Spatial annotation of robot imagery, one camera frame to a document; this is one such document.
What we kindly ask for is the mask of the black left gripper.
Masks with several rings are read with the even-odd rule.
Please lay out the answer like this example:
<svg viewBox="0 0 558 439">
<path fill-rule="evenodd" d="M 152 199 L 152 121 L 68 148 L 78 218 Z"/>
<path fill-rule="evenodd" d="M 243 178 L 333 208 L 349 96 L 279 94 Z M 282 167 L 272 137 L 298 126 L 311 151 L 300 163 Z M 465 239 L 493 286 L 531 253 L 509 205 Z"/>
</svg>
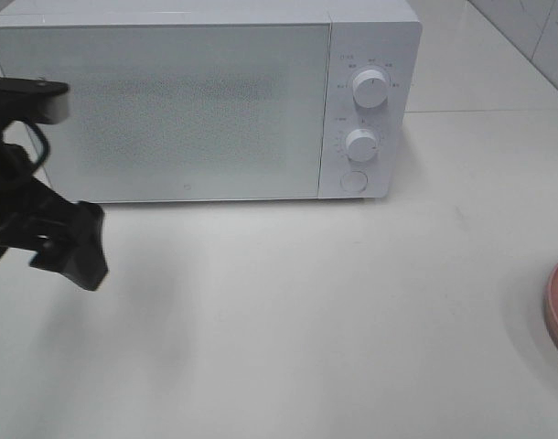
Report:
<svg viewBox="0 0 558 439">
<path fill-rule="evenodd" d="M 34 178 L 46 161 L 42 149 L 29 159 L 26 149 L 5 142 L 8 122 L 0 123 L 0 260 L 8 248 L 34 250 L 29 266 L 58 273 L 78 287 L 95 291 L 108 273 L 102 248 L 104 211 L 94 203 L 72 203 Z M 27 231 L 21 203 L 29 191 Z"/>
</svg>

